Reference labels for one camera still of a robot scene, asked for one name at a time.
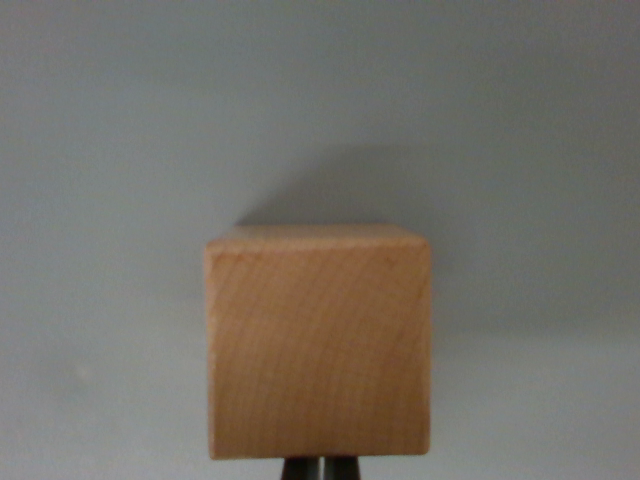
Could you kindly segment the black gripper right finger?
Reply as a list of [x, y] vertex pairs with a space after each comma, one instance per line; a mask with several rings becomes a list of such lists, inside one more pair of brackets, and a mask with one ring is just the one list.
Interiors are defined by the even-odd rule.
[[332, 456], [324, 458], [323, 480], [360, 480], [357, 456]]

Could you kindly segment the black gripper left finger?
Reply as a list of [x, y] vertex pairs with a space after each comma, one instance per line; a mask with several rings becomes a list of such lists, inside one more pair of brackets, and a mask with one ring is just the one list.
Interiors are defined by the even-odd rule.
[[320, 459], [318, 457], [286, 458], [283, 463], [281, 480], [318, 480]]

